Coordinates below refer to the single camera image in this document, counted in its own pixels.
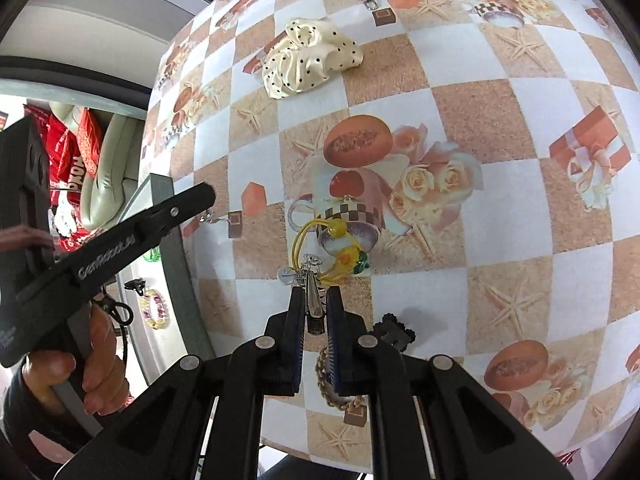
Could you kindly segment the person's left hand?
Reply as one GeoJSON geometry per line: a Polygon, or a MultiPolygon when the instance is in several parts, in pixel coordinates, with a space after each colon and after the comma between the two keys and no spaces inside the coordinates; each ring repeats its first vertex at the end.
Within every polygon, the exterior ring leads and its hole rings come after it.
{"type": "MultiPolygon", "coordinates": [[[[106,416],[120,410],[129,398],[126,368],[116,356],[116,336],[111,318],[100,308],[91,309],[89,322],[91,353],[85,358],[82,390],[88,415],[106,416]]],[[[51,415],[61,415],[65,408],[53,387],[70,377],[76,360],[58,350],[32,352],[22,365],[22,377],[28,390],[51,415]]]]}

